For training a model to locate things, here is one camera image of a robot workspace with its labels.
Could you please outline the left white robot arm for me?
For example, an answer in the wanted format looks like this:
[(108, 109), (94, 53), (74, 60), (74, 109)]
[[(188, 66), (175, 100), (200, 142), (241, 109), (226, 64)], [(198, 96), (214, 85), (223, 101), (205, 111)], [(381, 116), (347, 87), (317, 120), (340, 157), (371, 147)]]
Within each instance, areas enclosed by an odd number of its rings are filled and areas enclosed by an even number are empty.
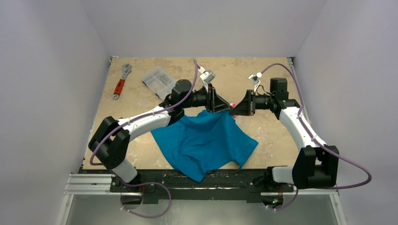
[(209, 113), (227, 111), (231, 105), (218, 96), (215, 87), (208, 84), (193, 91), (193, 84), (178, 80), (170, 94), (152, 110), (140, 115), (116, 120), (106, 117), (88, 143), (93, 156), (122, 180), (122, 186), (129, 192), (136, 191), (140, 185), (138, 172), (126, 159), (129, 143), (135, 138), (167, 127), (184, 116), (185, 108), (205, 107)]

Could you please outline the pink flower brooch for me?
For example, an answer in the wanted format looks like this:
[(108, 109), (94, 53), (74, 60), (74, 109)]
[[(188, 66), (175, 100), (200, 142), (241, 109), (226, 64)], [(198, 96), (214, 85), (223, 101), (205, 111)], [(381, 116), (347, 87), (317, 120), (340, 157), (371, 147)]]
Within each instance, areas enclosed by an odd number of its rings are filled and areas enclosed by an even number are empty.
[[(234, 109), (236, 107), (236, 104), (235, 103), (230, 103), (230, 112)], [(232, 116), (232, 118), (236, 118), (237, 116), (236, 115), (232, 115), (231, 113), (230, 113), (230, 115)]]

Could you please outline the clear plastic organizer box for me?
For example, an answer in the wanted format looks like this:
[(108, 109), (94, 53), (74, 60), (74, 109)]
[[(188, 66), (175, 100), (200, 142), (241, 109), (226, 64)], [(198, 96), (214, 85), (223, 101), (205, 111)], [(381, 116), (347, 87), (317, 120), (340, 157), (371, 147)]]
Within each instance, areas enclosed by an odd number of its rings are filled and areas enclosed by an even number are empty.
[(175, 87), (176, 79), (160, 66), (156, 66), (142, 76), (142, 83), (158, 98), (164, 99)]

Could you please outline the aluminium frame rail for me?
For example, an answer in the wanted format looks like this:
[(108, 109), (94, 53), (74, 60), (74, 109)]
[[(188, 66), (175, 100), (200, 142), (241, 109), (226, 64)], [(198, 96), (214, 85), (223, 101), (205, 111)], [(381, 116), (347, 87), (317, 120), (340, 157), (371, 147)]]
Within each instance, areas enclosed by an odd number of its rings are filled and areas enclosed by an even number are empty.
[(236, 188), (173, 188), (172, 203), (134, 205), (135, 214), (121, 208), (122, 193), (111, 192), (109, 174), (70, 175), (58, 218), (59, 225), (345, 225), (337, 191), (284, 191), (290, 205), (267, 209), (248, 203)]

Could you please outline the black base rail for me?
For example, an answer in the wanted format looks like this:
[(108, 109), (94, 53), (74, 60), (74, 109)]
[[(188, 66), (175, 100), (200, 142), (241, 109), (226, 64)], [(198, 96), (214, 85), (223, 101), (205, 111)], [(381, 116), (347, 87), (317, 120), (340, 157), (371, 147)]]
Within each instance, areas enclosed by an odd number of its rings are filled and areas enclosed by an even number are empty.
[(292, 194), (288, 184), (273, 183), (266, 177), (267, 169), (219, 169), (196, 182), (172, 169), (139, 169), (132, 187), (122, 184), (111, 172), (79, 169), (79, 174), (105, 181), (91, 181), (91, 185), (105, 184), (106, 192), (122, 195), (137, 194), (144, 204), (159, 200), (231, 200), (247, 203), (265, 203), (279, 206), (283, 195)]

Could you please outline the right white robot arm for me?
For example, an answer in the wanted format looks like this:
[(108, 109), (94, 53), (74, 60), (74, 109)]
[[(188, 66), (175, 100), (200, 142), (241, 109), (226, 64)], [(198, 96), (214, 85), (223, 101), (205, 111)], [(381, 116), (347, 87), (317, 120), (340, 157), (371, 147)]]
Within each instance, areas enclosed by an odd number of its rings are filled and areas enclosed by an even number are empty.
[(248, 90), (243, 100), (230, 109), (230, 115), (253, 116), (256, 110), (270, 110), (287, 128), (299, 152), (294, 166), (267, 168), (263, 184), (270, 191), (282, 183), (293, 184), (298, 189), (329, 188), (336, 184), (338, 154), (336, 146), (316, 140), (315, 132), (305, 128), (308, 122), (299, 112), (299, 103), (289, 98), (285, 78), (270, 80), (270, 94), (256, 95)]

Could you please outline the blue t-shirt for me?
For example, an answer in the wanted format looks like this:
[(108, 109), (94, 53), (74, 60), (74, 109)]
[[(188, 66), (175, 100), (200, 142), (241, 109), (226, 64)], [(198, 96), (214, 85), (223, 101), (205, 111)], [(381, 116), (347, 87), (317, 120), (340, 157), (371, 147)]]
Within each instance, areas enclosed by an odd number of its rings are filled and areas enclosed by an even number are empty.
[(258, 146), (227, 111), (183, 116), (151, 134), (168, 163), (196, 182), (229, 162), (241, 169)]

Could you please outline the red handled adjustable wrench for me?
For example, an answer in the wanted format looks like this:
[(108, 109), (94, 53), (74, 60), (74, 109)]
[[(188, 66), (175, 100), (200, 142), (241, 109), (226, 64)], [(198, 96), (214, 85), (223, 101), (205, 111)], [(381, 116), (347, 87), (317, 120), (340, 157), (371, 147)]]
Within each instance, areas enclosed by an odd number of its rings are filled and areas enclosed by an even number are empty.
[(120, 94), (122, 92), (125, 80), (126, 80), (128, 74), (131, 73), (131, 69), (132, 69), (132, 65), (131, 64), (127, 63), (127, 64), (124, 64), (122, 66), (122, 76), (121, 76), (121, 78), (120, 78), (120, 80), (119, 80), (118, 84), (116, 85), (115, 90), (113, 92), (113, 96), (112, 96), (113, 100), (117, 100), (119, 98), (119, 96), (120, 96)]

